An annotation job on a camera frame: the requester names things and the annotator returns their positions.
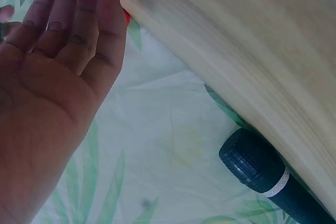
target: bed sheet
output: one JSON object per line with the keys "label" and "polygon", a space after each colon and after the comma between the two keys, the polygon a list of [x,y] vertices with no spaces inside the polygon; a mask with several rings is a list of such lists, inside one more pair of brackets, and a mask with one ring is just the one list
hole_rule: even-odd
{"label": "bed sheet", "polygon": [[[21,21],[32,1],[0,5],[14,5]],[[33,223],[295,223],[218,158],[235,122],[224,101],[132,20],[123,70]]]}

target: red object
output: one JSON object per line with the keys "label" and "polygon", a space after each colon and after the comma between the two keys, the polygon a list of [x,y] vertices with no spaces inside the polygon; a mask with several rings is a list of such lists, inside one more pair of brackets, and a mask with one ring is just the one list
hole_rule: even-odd
{"label": "red object", "polygon": [[124,9],[124,13],[125,13],[125,17],[126,17],[127,26],[128,26],[131,22],[131,15],[128,12],[126,12],[125,9]]}

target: wood grain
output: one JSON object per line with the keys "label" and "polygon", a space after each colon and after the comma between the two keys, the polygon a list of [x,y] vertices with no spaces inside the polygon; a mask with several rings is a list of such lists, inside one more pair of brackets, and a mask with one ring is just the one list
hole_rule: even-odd
{"label": "wood grain", "polygon": [[122,0],[336,217],[336,0]]}

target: microphone handle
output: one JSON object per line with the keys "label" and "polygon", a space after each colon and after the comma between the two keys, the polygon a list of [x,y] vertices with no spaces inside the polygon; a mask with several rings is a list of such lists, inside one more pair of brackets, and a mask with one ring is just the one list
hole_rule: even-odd
{"label": "microphone handle", "polygon": [[300,224],[336,223],[292,175],[285,187],[269,199]]}

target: palm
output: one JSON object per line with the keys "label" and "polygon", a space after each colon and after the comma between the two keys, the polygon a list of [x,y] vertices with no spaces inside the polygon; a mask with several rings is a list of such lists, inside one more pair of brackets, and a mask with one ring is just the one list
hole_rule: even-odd
{"label": "palm", "polygon": [[[0,188],[24,179],[15,187],[20,202],[40,196],[33,210],[7,203],[22,221],[55,187],[118,76],[124,51],[119,0],[55,0],[52,8],[53,2],[35,0],[0,45],[0,171],[10,166],[2,176],[12,178]],[[0,198],[11,194],[1,190]]]}

